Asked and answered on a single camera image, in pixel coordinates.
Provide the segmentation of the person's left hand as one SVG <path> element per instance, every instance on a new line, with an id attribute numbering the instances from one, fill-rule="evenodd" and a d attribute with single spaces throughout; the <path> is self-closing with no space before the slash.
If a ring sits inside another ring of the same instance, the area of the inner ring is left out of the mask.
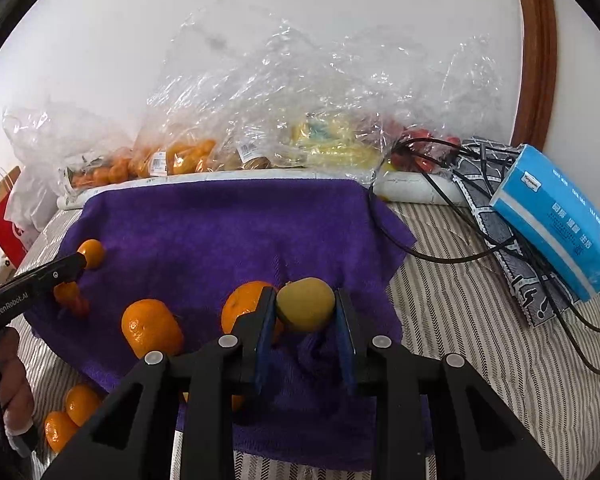
<path id="1" fill-rule="evenodd" d="M 32 425 L 34 400 L 26 368 L 19 359 L 19 334 L 12 327 L 0 333 L 0 402 L 6 429 L 23 434 Z"/>

